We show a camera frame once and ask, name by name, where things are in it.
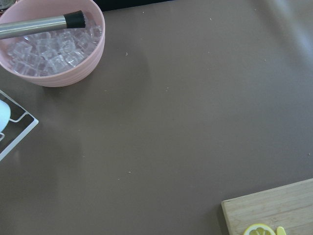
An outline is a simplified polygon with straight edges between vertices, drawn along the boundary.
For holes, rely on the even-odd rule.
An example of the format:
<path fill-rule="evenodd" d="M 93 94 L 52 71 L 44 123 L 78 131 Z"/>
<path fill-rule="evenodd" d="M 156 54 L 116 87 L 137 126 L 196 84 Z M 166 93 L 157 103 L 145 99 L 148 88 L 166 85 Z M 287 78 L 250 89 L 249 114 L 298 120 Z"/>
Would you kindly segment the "lemon slice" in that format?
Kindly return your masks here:
<path fill-rule="evenodd" d="M 247 227 L 243 235 L 276 235 L 276 233 L 268 225 L 257 223 Z"/>

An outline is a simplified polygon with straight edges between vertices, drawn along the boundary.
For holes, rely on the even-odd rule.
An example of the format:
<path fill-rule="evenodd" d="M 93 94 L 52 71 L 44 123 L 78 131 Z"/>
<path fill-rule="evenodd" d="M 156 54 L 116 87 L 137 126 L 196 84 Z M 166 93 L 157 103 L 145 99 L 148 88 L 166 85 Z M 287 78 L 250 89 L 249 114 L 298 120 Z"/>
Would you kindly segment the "bamboo cutting board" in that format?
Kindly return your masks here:
<path fill-rule="evenodd" d="M 283 227 L 288 235 L 313 233 L 313 180 L 222 201 L 231 235 L 242 235 L 252 224 Z"/>

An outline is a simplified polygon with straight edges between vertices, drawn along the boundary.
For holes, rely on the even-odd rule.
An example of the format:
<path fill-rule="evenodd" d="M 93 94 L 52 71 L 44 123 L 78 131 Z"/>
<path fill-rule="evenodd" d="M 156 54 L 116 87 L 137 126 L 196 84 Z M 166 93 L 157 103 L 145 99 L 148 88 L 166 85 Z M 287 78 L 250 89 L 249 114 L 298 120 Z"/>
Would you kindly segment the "white cup on rack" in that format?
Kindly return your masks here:
<path fill-rule="evenodd" d="M 9 105 L 4 102 L 4 101 L 0 101 L 0 132 L 2 132 L 9 120 L 10 120 L 10 116 L 11 116 L 11 109 L 9 107 Z"/>

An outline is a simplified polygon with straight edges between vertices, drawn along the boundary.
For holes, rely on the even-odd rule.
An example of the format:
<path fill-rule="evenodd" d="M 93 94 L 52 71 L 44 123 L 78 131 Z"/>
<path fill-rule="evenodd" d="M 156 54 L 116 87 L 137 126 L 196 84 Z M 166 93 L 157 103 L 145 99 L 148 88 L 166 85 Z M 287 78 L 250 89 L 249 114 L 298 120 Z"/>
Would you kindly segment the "clear ice cubes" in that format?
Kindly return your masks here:
<path fill-rule="evenodd" d="M 82 63 L 100 42 L 103 28 L 87 19 L 85 28 L 62 29 L 19 37 L 6 54 L 16 73 L 49 76 Z"/>

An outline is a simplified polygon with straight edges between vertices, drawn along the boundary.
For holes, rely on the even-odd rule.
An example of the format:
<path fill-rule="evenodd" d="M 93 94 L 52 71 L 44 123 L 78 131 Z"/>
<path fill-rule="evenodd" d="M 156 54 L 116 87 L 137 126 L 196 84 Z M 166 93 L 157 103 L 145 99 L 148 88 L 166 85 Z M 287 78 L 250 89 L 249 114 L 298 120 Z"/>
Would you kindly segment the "steel muddler black tip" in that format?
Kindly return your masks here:
<path fill-rule="evenodd" d="M 85 16 L 80 11 L 27 21 L 3 23 L 0 25 L 0 39 L 10 39 L 25 35 L 61 30 L 67 28 L 85 28 Z"/>

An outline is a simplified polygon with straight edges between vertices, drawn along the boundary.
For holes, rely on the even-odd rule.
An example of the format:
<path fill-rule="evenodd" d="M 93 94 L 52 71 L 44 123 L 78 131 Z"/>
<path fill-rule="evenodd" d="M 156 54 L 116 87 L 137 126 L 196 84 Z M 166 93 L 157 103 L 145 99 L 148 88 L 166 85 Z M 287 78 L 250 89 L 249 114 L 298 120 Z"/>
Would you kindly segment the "yellow lemon wedge piece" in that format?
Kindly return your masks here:
<path fill-rule="evenodd" d="M 285 231 L 285 229 L 283 227 L 279 226 L 276 229 L 276 234 L 277 235 L 286 235 L 286 231 Z"/>

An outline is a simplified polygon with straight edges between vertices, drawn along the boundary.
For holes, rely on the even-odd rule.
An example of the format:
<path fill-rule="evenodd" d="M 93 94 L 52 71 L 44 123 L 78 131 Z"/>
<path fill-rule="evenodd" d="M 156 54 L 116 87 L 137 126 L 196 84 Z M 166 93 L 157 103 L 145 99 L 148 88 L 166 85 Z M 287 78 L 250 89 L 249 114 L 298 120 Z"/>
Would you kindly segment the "pink ribbed bowl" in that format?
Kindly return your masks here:
<path fill-rule="evenodd" d="M 9 73 L 20 77 L 30 83 L 44 87 L 63 87 L 72 85 L 86 78 L 98 65 L 105 46 L 105 19 L 99 6 L 92 0 L 20 0 L 0 17 L 0 23 L 11 23 L 18 21 L 46 18 L 81 10 L 87 16 L 94 19 L 97 25 L 102 27 L 102 37 L 89 57 L 74 68 L 65 72 L 43 76 L 27 76 L 16 73 L 9 63 L 6 54 L 7 47 L 16 39 L 4 39 L 0 41 L 0 65 Z"/>

